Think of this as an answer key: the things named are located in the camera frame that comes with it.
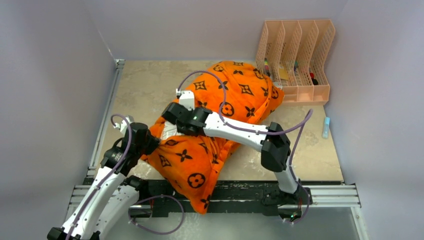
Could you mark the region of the orange patterned pillowcase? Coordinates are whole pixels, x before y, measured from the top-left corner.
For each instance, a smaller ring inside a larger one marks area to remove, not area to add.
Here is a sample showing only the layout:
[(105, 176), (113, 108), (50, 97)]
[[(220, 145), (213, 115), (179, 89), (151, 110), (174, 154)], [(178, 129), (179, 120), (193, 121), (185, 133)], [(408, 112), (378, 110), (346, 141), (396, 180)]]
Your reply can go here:
[(141, 159), (184, 195), (195, 212), (205, 214), (220, 172), (239, 146), (239, 138), (229, 132), (243, 128), (241, 137), (251, 142), (259, 136), (254, 125), (275, 111), (285, 94), (256, 67), (236, 61), (212, 65), (187, 89), (194, 94), (196, 107), (211, 110), (205, 130), (198, 136), (163, 138), (166, 121), (160, 117), (149, 130), (161, 142)]

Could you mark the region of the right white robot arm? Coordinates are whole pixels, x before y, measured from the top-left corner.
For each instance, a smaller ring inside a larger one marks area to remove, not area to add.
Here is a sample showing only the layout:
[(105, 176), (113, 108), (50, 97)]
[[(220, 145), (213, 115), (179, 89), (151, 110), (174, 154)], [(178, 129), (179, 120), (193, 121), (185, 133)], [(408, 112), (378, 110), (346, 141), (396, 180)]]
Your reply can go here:
[(176, 102), (170, 103), (161, 116), (175, 125), (178, 133), (222, 138), (251, 147), (260, 153), (261, 165), (274, 173), (282, 200), (292, 204), (301, 198), (303, 186), (292, 167), (298, 142), (291, 144), (288, 131), (280, 124), (249, 124), (204, 107), (187, 109)]

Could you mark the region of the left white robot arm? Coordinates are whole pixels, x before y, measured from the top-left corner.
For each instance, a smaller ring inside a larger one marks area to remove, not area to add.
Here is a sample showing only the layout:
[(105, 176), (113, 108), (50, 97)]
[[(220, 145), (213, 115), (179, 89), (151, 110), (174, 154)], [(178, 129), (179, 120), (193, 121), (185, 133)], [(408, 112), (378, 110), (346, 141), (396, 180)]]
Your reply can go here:
[(53, 227), (49, 240), (102, 240), (118, 218), (134, 204), (151, 197), (149, 182), (129, 175), (142, 154), (151, 154), (160, 143), (146, 124), (122, 121), (121, 138), (108, 149), (87, 193), (61, 227)]

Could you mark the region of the white pillow insert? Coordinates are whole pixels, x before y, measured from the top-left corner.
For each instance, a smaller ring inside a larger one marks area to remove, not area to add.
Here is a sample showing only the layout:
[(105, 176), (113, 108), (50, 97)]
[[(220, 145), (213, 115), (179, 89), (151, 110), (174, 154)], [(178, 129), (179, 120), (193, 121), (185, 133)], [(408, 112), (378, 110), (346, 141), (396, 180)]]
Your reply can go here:
[(182, 136), (182, 135), (183, 135), (182, 133), (178, 132), (176, 125), (170, 123), (169, 121), (164, 122), (164, 127), (160, 137), (162, 140), (166, 140), (170, 137)]

